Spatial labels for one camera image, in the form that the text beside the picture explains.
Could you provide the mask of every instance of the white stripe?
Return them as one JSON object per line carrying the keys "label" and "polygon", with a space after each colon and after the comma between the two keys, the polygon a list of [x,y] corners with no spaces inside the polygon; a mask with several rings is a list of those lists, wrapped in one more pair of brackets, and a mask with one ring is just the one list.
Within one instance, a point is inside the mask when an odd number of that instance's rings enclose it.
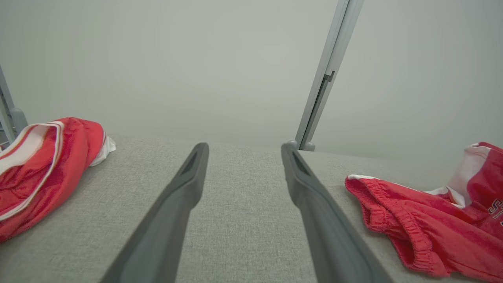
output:
{"label": "white stripe", "polygon": [[31,125],[30,128],[33,128],[33,130],[16,149],[16,151],[10,156],[0,159],[0,175],[13,166],[25,164],[42,147],[45,134],[47,133],[49,127]]}
{"label": "white stripe", "polygon": [[[51,163],[51,166],[49,167],[49,170],[47,170],[47,173],[45,174],[44,178],[40,181],[40,183],[38,184],[38,186],[35,188],[35,190],[30,194],[30,196],[28,198],[26,198],[24,201],[22,201],[20,204],[18,204],[15,208],[11,209],[10,211],[2,214],[0,216],[0,221],[2,220],[5,220],[7,218],[10,218],[12,217],[13,215],[15,215],[16,213],[22,211],[23,209],[25,209],[29,204],[30,202],[33,200],[33,198],[35,197],[35,195],[37,194],[37,192],[40,190],[40,188],[44,185],[45,181],[47,180],[47,178],[51,175],[52,171],[54,170],[54,168],[56,167],[56,164],[58,163],[58,160],[59,160],[59,157],[61,156],[61,150],[63,148],[63,128],[64,128],[64,124],[60,121],[54,121],[54,122],[51,122],[51,123],[45,123],[45,124],[34,124],[34,125],[30,125],[30,126],[45,126],[45,128],[49,128],[49,127],[56,127],[56,141],[54,142],[54,155],[52,157],[52,163]],[[16,150],[12,155],[4,158],[4,159],[9,159],[11,158],[13,155],[17,155],[19,152],[19,150]]]}
{"label": "white stripe", "polygon": [[376,177],[370,177],[370,176],[365,176],[365,175],[349,175],[348,179],[350,180],[360,180],[360,179],[377,179]]}

